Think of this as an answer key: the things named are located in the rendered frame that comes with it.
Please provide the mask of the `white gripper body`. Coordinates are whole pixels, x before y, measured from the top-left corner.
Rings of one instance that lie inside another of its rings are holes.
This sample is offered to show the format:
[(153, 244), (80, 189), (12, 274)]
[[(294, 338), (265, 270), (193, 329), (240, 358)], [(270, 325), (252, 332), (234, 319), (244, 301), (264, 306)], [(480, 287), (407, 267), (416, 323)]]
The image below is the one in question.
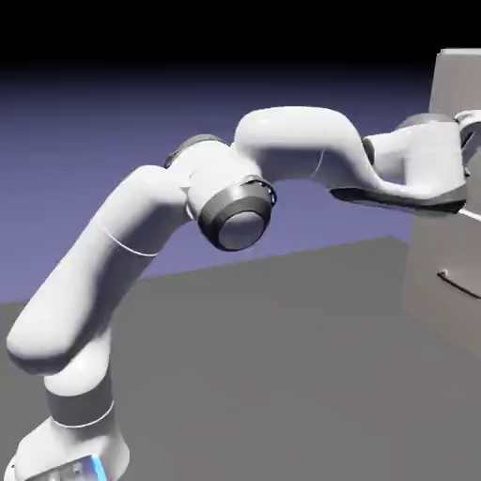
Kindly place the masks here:
[(481, 144), (481, 110), (464, 110), (455, 115), (461, 148), (474, 148)]

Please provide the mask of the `grey cabinet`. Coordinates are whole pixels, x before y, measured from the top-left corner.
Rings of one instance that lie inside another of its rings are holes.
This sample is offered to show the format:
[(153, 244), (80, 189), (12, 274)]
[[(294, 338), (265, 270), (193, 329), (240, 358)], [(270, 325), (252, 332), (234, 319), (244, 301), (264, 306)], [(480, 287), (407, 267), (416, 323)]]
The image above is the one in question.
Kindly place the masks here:
[[(429, 111), (477, 110), (481, 121), (481, 48), (444, 49), (436, 58)], [(481, 363), (481, 132), (470, 157), (465, 209), (416, 218), (404, 277), (405, 311)]]

